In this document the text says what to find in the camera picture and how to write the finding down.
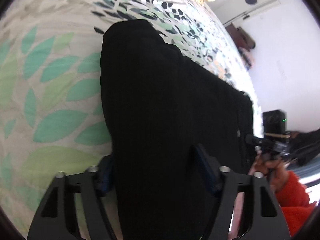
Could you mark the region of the person right hand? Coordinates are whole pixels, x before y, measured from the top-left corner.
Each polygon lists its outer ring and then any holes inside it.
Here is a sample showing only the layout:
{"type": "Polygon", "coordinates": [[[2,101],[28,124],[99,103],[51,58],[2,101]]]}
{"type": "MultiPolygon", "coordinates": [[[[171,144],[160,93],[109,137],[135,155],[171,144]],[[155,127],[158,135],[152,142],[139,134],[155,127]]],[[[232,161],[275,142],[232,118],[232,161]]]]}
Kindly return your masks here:
{"type": "Polygon", "coordinates": [[[260,154],[255,159],[253,171],[271,176],[269,182],[274,193],[279,192],[286,185],[290,175],[286,164],[281,159],[265,161],[260,154]]]}

